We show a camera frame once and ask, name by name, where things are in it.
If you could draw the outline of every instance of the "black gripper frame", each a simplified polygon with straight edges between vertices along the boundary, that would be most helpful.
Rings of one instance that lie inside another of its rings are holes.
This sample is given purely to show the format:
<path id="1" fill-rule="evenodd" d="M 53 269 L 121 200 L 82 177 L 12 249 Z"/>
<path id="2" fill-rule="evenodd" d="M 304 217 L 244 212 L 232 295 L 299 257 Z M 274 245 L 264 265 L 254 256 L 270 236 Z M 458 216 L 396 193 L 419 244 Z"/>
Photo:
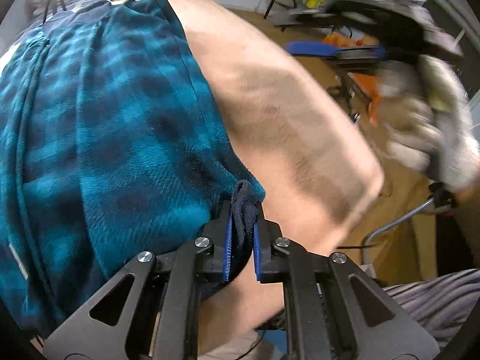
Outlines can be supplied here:
<path id="1" fill-rule="evenodd" d="M 261 283 L 283 283 L 289 360 L 432 360 L 434 338 L 343 253 L 309 253 L 257 218 Z"/>
<path id="2" fill-rule="evenodd" d="M 191 240 L 177 251 L 132 258 L 48 337 L 43 355 L 47 360 L 196 360 L 201 290 L 225 281 L 229 213 L 225 201 L 219 218 L 203 226 L 206 246 Z"/>
<path id="3" fill-rule="evenodd" d="M 292 240 L 277 246 L 279 226 L 258 209 L 257 276 L 283 283 L 289 360 L 434 358 L 435 340 L 344 254 L 319 256 Z M 205 224 L 206 246 L 197 239 L 135 256 L 48 337 L 45 358 L 195 360 L 201 292 L 225 282 L 229 213 L 225 202 Z"/>

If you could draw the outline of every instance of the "metal rod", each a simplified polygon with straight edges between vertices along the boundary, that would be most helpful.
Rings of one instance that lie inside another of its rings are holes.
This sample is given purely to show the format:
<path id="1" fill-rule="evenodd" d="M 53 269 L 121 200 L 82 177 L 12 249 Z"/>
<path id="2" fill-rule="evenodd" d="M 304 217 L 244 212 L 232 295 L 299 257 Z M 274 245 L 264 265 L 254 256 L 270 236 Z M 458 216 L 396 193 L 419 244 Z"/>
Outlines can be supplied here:
<path id="1" fill-rule="evenodd" d="M 429 198 L 426 202 L 422 203 L 418 207 L 415 207 L 413 210 L 408 211 L 404 215 L 400 216 L 400 218 L 394 220 L 393 222 L 390 222 L 388 225 L 382 226 L 376 229 L 375 231 L 371 232 L 370 234 L 367 234 L 361 243 L 361 245 L 364 247 L 361 250 L 361 263 L 362 264 L 368 263 L 367 248 L 365 248 L 365 246 L 368 246 L 369 244 L 371 244 L 372 240 L 375 237 L 378 237 L 379 235 L 385 233 L 386 231 L 390 230 L 392 227 L 400 225 L 400 223 L 405 222 L 407 219 L 425 210 L 427 207 L 431 206 L 432 204 L 434 204 L 434 198 Z"/>
<path id="2" fill-rule="evenodd" d="M 45 11 L 43 12 L 43 21 L 42 21 L 42 25 L 45 24 L 45 22 L 47 21 L 47 15 L 49 14 L 49 7 L 50 7 L 50 3 L 51 3 L 52 0 L 46 0 L 46 4 L 45 4 Z"/>

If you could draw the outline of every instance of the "dark cloth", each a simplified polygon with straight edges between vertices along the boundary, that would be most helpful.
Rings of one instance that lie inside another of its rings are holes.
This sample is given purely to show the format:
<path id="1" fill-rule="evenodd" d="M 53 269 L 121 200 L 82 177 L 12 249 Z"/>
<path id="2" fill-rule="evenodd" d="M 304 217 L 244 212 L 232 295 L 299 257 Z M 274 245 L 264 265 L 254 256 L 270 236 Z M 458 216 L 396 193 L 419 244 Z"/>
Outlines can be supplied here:
<path id="1" fill-rule="evenodd" d="M 254 247 L 254 224 L 258 210 L 255 190 L 251 183 L 243 180 L 237 184 L 231 199 L 231 256 L 226 280 L 237 276 L 250 258 Z"/>
<path id="2" fill-rule="evenodd" d="M 239 180 L 264 197 L 167 0 L 58 15 L 0 76 L 0 296 L 43 337 L 138 252 L 195 238 Z"/>

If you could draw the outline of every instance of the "person's arm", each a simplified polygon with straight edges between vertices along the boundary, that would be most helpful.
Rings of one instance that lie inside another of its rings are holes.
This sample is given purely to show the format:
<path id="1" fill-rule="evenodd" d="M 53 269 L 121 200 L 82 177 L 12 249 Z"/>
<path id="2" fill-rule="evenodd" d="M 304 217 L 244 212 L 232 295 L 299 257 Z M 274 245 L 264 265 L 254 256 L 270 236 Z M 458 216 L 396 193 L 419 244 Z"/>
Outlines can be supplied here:
<path id="1" fill-rule="evenodd" d="M 266 190 L 266 219 L 309 251 L 330 254 L 382 187 L 383 173 L 370 148 L 313 77 L 256 28 L 211 0 L 169 2 L 234 151 Z M 202 304 L 200 353 L 255 328 L 282 307 L 282 285 L 258 283 L 251 259 Z"/>
<path id="2" fill-rule="evenodd" d="M 455 221 L 460 230 L 477 267 L 480 267 L 480 178 L 475 186 L 467 191 L 455 194 L 458 207 L 454 211 Z"/>

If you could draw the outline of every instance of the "blue object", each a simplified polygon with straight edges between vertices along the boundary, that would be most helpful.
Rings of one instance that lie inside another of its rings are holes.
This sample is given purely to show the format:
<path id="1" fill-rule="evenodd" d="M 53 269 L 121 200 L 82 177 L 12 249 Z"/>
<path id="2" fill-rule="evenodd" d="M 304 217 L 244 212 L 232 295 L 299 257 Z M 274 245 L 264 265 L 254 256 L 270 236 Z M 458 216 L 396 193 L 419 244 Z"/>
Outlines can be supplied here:
<path id="1" fill-rule="evenodd" d="M 263 339 L 277 347 L 283 354 L 287 352 L 287 333 L 285 330 L 267 330 Z"/>
<path id="2" fill-rule="evenodd" d="M 0 296 L 45 338 L 135 254 L 195 238 L 239 180 L 265 195 L 167 0 L 29 31 L 0 76 L 0 131 Z"/>
<path id="3" fill-rule="evenodd" d="M 338 53 L 339 47 L 320 42 L 289 42 L 285 50 L 293 56 L 330 57 Z"/>
<path id="4" fill-rule="evenodd" d="M 223 250 L 223 281 L 230 277 L 230 260 L 232 258 L 232 210 L 230 209 L 229 221 L 226 224 L 225 247 Z"/>
<path id="5" fill-rule="evenodd" d="M 255 223 L 253 226 L 253 264 L 255 267 L 255 275 L 257 276 L 257 281 L 260 281 L 262 277 L 262 254 L 260 252 L 260 241 L 258 238 L 258 226 Z"/>
<path id="6" fill-rule="evenodd" d="M 340 57 L 343 50 L 354 51 L 354 47 L 336 47 L 327 43 L 320 42 L 289 42 L 285 45 L 285 50 L 293 56 L 312 56 L 320 58 L 335 58 Z M 359 50 L 365 50 L 365 46 L 358 46 Z M 365 51 L 371 55 L 368 57 L 384 59 L 386 57 L 386 51 L 381 46 L 367 46 L 368 51 Z"/>

